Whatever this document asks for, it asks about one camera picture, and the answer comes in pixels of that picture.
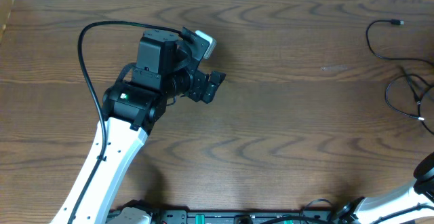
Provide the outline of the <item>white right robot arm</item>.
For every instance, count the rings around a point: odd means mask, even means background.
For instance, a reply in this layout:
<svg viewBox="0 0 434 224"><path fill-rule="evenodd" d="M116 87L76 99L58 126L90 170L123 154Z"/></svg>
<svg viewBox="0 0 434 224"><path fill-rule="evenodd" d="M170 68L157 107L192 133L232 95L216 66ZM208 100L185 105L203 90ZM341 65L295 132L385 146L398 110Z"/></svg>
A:
<svg viewBox="0 0 434 224"><path fill-rule="evenodd" d="M414 170L414 180L377 196L360 197L332 217L334 223L407 223L433 216L433 154Z"/></svg>

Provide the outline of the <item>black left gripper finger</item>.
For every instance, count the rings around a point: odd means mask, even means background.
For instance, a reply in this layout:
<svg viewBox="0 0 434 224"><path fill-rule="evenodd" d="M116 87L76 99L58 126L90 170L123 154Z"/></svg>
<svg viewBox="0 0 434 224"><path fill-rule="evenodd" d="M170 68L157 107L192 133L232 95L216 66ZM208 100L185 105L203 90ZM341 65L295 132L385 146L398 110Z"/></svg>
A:
<svg viewBox="0 0 434 224"><path fill-rule="evenodd" d="M201 100L208 104L213 101L216 91L221 85L221 83L224 81L226 77L225 73L221 73L219 71L212 71L207 83L205 84L205 90L203 92L203 96Z"/></svg>
<svg viewBox="0 0 434 224"><path fill-rule="evenodd" d="M208 86L208 79L208 74L195 71L191 80L191 87L186 93L186 96L194 102L199 102L203 98L206 87Z"/></svg>

